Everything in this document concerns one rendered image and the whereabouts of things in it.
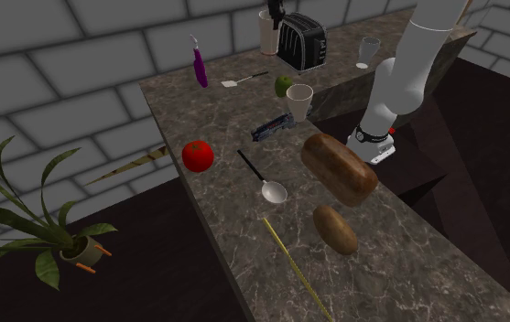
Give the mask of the black toaster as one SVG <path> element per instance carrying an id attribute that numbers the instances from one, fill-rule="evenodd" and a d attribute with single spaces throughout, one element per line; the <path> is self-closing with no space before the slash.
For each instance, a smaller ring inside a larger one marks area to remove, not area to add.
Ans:
<path id="1" fill-rule="evenodd" d="M 327 58 L 327 29 L 319 21 L 294 12 L 285 15 L 277 56 L 298 73 L 323 66 Z"/>

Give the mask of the green apple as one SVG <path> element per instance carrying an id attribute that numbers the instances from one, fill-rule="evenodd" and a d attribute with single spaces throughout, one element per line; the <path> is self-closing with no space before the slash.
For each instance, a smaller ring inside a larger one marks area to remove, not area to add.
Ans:
<path id="1" fill-rule="evenodd" d="M 289 76 L 279 76 L 275 80 L 275 94 L 278 98 L 287 96 L 288 88 L 293 84 Z"/>

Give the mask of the white tapered cup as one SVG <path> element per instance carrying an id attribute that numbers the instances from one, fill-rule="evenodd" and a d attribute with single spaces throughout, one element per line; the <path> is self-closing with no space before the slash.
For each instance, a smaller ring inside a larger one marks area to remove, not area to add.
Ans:
<path id="1" fill-rule="evenodd" d="M 307 84 L 293 84 L 286 92 L 288 108 L 296 123 L 307 117 L 314 90 Z"/>

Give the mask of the clear drinking glass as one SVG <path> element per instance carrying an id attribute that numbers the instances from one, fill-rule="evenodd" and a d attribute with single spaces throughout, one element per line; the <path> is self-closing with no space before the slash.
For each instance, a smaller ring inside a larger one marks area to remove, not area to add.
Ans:
<path id="1" fill-rule="evenodd" d="M 365 37 L 359 47 L 359 56 L 356 67 L 359 69 L 367 69 L 373 56 L 380 48 L 381 41 L 378 38 Z"/>

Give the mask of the dark blue oblong gadget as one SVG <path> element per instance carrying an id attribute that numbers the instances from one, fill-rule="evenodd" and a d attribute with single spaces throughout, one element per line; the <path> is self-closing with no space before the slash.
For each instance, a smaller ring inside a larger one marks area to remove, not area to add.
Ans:
<path id="1" fill-rule="evenodd" d="M 294 121 L 292 114 L 284 113 L 274 120 L 258 126 L 251 132 L 251 136 L 254 142 L 260 142 L 275 133 L 277 130 L 292 128 L 295 125 L 296 122 Z"/>

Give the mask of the red tomato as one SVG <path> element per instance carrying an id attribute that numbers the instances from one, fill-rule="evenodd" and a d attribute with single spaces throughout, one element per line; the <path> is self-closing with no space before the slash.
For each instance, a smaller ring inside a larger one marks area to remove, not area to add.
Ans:
<path id="1" fill-rule="evenodd" d="M 181 152 L 184 166 L 191 172 L 200 173 L 210 168 L 214 161 L 211 147 L 204 141 L 192 141 Z"/>

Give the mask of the brown bread loaf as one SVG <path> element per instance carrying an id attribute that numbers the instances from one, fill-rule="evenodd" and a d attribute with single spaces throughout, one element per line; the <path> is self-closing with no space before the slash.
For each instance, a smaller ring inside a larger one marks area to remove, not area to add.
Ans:
<path id="1" fill-rule="evenodd" d="M 360 205 L 378 184 L 373 169 L 331 135 L 310 136 L 300 157 L 305 167 L 347 207 Z"/>

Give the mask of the tan striped pointed leaf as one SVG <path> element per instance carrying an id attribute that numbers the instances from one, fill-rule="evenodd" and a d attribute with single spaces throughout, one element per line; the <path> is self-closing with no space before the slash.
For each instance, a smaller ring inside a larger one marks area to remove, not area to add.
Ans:
<path id="1" fill-rule="evenodd" d="M 93 181 L 90 181 L 88 183 L 86 183 L 86 186 L 88 185 L 91 185 L 92 183 L 95 183 L 95 182 L 98 182 L 98 181 L 101 181 L 103 179 L 106 179 L 108 177 L 112 177 L 116 174 L 119 174 L 119 173 L 123 173 L 129 169 L 132 169 L 132 168 L 135 168 L 135 167 L 138 167 L 138 166 L 142 166 L 143 164 L 146 164 L 146 163 L 149 163 L 151 161 L 155 161 L 161 157 L 164 157 L 166 155 L 169 154 L 169 151 L 167 149 L 167 147 L 165 145 L 159 147 L 158 149 L 144 155 L 144 156 L 141 156 L 139 157 L 138 159 L 134 160 L 134 161 L 131 161 L 123 166 L 120 166 L 118 167 L 117 169 L 101 176 L 101 177 L 98 177 L 96 178 L 95 180 Z"/>

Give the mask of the dark robot stand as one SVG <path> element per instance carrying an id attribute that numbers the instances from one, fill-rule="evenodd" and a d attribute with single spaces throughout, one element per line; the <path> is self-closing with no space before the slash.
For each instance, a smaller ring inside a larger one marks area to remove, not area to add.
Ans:
<path id="1" fill-rule="evenodd" d="M 325 120 L 313 122 L 323 133 L 329 134 L 342 143 L 364 116 L 365 109 L 334 116 Z M 435 164 L 418 148 L 418 142 L 413 128 L 405 123 L 392 134 L 397 145 L 396 151 L 386 161 L 377 166 L 370 165 L 378 175 L 381 183 L 396 194 L 402 201 L 415 210 L 424 220 L 449 238 L 441 222 L 441 216 L 433 197 L 432 189 L 447 176 L 447 171 Z M 510 292 L 510 281 L 504 273 L 501 277 L 494 277 Z"/>

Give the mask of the brown potato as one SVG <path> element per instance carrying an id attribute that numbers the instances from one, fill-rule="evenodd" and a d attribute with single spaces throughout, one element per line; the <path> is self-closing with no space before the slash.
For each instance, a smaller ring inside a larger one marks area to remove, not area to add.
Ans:
<path id="1" fill-rule="evenodd" d="M 313 223 L 322 240 L 341 255 L 351 255 L 358 249 L 353 229 L 334 208 L 319 205 L 313 210 Z"/>

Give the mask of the thin yellow stick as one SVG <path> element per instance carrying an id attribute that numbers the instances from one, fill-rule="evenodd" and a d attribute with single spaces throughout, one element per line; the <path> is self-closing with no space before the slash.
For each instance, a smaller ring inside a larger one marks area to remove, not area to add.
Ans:
<path id="1" fill-rule="evenodd" d="M 299 268 L 296 265 L 295 261 L 293 260 L 292 256 L 289 254 L 287 247 L 284 245 L 284 243 L 278 237 L 277 233 L 275 232 L 275 230 L 271 226 L 270 222 L 267 220 L 267 218 L 262 218 L 262 222 L 266 226 L 266 228 L 269 231 L 269 233 L 272 235 L 273 239 L 277 243 L 277 245 L 280 248 L 280 250 L 287 256 L 288 262 L 289 262 L 291 268 L 296 273 L 296 276 L 298 277 L 300 282 L 303 283 L 303 285 L 305 286 L 307 291 L 310 293 L 310 295 L 313 298 L 313 300 L 315 301 L 315 303 L 319 306 L 320 311 L 322 312 L 322 314 L 328 319 L 329 322 L 334 322 L 331 314 L 326 309 L 325 305 L 321 302 L 320 298 L 318 297 L 318 295 L 316 294 L 316 292 L 314 291 L 314 289 L 312 288 L 312 286 L 310 285 L 310 283 L 308 282 L 308 280 L 306 279 L 304 274 L 299 270 Z"/>

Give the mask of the green potted plant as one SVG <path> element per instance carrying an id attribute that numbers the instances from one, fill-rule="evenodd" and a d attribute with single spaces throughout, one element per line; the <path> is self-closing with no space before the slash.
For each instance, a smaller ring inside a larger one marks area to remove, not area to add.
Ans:
<path id="1" fill-rule="evenodd" d="M 116 227 L 110 223 L 96 223 L 82 228 L 76 234 L 69 233 L 67 215 L 75 205 L 74 201 L 68 201 L 60 207 L 56 220 L 50 216 L 44 199 L 40 201 L 43 215 L 39 217 L 33 213 L 17 195 L 5 176 L 2 154 L 12 140 L 12 137 L 8 137 L 0 143 L 0 193 L 23 210 L 29 218 L 25 219 L 10 209 L 0 208 L 0 224 L 24 232 L 28 236 L 24 239 L 9 239 L 7 244 L 0 246 L 0 258 L 10 252 L 35 252 L 38 255 L 35 261 L 37 278 L 58 290 L 60 269 L 53 254 L 57 253 L 62 261 L 93 274 L 95 270 L 92 267 L 100 261 L 102 256 L 111 255 L 94 237 L 114 232 Z"/>

